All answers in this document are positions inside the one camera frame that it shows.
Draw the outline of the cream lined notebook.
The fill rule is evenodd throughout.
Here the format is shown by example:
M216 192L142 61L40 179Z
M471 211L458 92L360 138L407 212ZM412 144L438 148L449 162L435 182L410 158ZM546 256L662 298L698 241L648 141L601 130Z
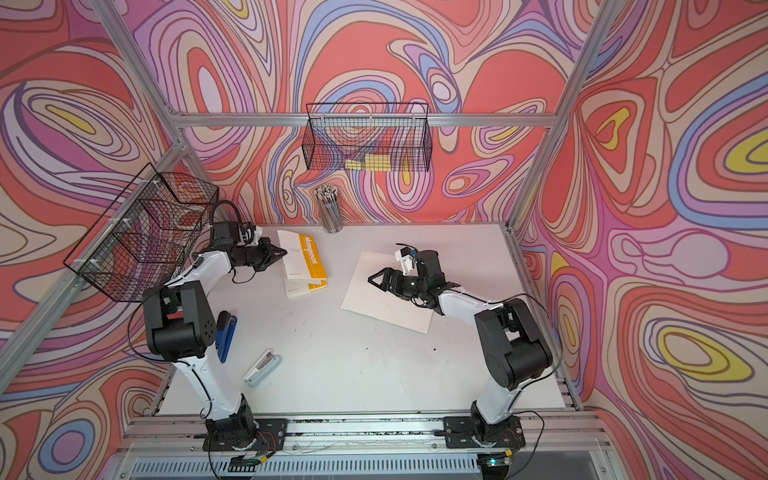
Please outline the cream lined notebook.
M327 281L321 280L319 283L311 283L303 280L285 279L284 286L286 296L292 299L325 289Z
M320 285L327 273L312 236L278 230L279 246L286 251L283 265L286 279Z

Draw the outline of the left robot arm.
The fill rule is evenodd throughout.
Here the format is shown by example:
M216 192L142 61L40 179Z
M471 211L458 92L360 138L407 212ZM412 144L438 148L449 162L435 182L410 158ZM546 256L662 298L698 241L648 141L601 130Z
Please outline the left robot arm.
M218 317L208 295L236 268L262 272L287 255L259 227L223 222L212 227L211 233L213 239L191 266L146 291L142 303L150 352L187 378L203 403L202 416L209 427L242 418L247 401L232 386L218 356Z

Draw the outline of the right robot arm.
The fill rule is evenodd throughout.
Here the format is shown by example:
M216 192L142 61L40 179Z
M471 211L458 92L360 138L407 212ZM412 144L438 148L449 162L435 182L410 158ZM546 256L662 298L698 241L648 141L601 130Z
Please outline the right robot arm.
M446 447L523 447L524 434L513 408L526 387L554 372L550 341L526 301L518 295L491 301L467 292L446 279L434 250L402 244L396 259L398 268L385 267L367 282L418 308L474 326L490 375L467 416L443 419L438 434Z

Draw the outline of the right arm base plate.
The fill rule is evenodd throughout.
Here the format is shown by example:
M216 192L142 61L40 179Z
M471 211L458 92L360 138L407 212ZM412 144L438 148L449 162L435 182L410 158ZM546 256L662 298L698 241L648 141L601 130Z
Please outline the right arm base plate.
M435 434L445 439L449 449L503 448L515 452L526 446L520 419L514 415L493 425L481 416L447 416Z

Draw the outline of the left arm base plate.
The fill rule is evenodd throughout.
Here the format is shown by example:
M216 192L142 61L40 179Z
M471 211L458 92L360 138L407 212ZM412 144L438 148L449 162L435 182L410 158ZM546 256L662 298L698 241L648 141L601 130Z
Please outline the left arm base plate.
M288 421L283 418L207 420L203 450L206 452L276 452L284 448Z

